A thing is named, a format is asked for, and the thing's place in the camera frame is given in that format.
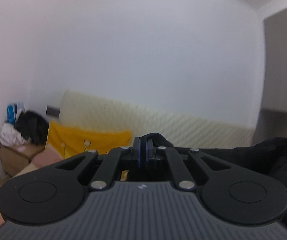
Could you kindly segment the white cloth pile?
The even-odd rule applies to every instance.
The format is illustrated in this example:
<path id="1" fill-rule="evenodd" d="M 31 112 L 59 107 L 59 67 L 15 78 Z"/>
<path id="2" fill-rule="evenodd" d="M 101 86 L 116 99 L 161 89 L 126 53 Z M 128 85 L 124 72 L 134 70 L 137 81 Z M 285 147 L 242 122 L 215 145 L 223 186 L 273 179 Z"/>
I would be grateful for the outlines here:
<path id="1" fill-rule="evenodd" d="M 30 139 L 25 139 L 10 123 L 3 123 L 0 127 L 0 144 L 6 147 L 25 145 Z"/>

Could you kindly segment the black puffer jacket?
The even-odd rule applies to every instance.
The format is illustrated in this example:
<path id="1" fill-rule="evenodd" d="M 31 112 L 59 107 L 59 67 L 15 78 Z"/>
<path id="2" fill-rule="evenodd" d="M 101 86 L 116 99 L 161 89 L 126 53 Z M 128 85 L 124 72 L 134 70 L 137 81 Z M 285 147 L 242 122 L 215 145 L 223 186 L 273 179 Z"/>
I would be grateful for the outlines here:
<path id="1" fill-rule="evenodd" d="M 141 153 L 145 153 L 145 143 L 152 140 L 153 146 L 165 146 L 175 148 L 179 154 L 188 155 L 189 148 L 175 147 L 165 137 L 159 133 L 150 133 L 141 137 L 143 148 Z M 275 178 L 287 188 L 287 138 L 272 138 L 265 140 L 251 147 L 237 147 L 231 149 L 223 148 L 200 148 L 201 152 L 212 155 L 229 163 L 238 165 L 248 170 Z M 193 179 L 199 188 L 202 188 L 208 181 L 208 178 L 202 170 L 185 161 Z M 147 170 L 137 168 L 136 176 L 133 171 L 132 179 L 135 181 L 169 181 L 171 174 L 167 163 L 161 161 L 161 165 L 153 164 L 154 167 Z"/>

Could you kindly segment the cardboard box nightstand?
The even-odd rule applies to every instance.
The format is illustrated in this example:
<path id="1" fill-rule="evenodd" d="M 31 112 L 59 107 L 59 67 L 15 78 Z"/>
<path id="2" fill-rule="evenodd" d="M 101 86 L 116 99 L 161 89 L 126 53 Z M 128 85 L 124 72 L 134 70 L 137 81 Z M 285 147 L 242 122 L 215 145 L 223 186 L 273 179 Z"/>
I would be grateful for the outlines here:
<path id="1" fill-rule="evenodd" d="M 32 159 L 44 149 L 44 145 L 25 144 L 6 147 L 0 144 L 0 162 L 5 173 L 3 177 L 0 176 L 0 186 L 12 177 L 37 170 Z"/>

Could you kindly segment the grey wall cabinet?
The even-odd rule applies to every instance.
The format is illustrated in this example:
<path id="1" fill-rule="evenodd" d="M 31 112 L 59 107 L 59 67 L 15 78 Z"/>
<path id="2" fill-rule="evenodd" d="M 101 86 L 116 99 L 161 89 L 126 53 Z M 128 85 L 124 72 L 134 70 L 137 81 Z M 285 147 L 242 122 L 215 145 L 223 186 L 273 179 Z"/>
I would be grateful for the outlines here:
<path id="1" fill-rule="evenodd" d="M 264 20 L 265 76 L 261 107 L 287 113 L 287 9 Z"/>

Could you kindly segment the dark wall switch left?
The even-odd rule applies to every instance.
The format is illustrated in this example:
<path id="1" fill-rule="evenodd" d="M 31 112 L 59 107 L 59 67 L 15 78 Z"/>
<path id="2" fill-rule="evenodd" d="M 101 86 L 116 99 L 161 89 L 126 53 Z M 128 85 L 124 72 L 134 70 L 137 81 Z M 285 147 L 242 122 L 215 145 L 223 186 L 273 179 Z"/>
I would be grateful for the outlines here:
<path id="1" fill-rule="evenodd" d="M 50 116 L 53 118 L 59 118 L 60 117 L 60 108 L 47 105 L 46 116 Z"/>

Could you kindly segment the blue white bag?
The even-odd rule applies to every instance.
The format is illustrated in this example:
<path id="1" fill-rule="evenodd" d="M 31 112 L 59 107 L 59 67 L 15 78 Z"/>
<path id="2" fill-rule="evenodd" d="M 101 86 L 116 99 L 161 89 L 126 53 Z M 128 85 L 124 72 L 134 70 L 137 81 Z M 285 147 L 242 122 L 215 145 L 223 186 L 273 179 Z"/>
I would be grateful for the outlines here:
<path id="1" fill-rule="evenodd" d="M 12 103 L 6 109 L 6 122 L 15 125 L 21 113 L 25 112 L 24 102 Z"/>

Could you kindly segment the yellow crown pillow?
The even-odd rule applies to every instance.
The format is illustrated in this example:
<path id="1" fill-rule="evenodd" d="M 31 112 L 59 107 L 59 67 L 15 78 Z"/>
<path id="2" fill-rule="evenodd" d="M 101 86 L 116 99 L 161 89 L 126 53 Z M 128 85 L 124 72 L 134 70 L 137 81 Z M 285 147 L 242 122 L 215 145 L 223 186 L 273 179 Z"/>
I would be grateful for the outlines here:
<path id="1" fill-rule="evenodd" d="M 132 139 L 129 130 L 120 132 L 98 132 L 76 127 L 62 126 L 54 121 L 49 124 L 46 147 L 54 150 L 61 158 L 96 150 L 106 154 L 113 148 L 128 146 Z"/>

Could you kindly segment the cream quilted headboard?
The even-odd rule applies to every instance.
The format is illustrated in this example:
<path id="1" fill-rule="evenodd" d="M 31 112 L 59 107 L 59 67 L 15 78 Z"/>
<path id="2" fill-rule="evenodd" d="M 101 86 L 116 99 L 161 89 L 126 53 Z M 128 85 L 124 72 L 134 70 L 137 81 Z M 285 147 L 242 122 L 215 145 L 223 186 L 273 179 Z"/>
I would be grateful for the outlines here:
<path id="1" fill-rule="evenodd" d="M 59 121 L 64 126 L 98 132 L 130 130 L 133 137 L 160 133 L 174 146 L 200 148 L 248 147 L 253 128 L 131 105 L 67 90 Z"/>

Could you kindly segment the black clothes pile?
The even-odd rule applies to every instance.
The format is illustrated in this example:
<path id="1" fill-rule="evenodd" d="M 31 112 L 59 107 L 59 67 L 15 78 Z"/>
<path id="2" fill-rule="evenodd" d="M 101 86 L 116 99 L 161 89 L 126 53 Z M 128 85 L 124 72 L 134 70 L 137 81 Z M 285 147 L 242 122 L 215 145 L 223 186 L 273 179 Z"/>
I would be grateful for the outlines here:
<path id="1" fill-rule="evenodd" d="M 15 129 L 25 140 L 34 145 L 45 145 L 49 123 L 38 113 L 22 112 L 15 123 Z"/>

